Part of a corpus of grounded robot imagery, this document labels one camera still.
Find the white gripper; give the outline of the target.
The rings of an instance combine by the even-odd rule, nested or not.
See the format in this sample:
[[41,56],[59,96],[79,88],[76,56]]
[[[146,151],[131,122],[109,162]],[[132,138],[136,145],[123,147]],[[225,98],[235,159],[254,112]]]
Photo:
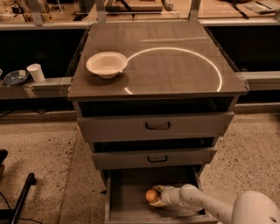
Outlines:
[[161,199],[150,203],[153,207],[175,206],[179,203],[179,189],[174,186],[154,185],[153,189],[160,192]]

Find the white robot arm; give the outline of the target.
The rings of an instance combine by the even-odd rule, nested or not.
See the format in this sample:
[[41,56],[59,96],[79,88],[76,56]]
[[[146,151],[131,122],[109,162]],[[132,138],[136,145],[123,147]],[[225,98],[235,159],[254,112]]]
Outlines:
[[145,194],[154,207],[177,206],[193,211],[204,209],[222,224],[280,224],[280,210],[265,194],[241,193],[231,206],[204,194],[194,185],[154,185]]

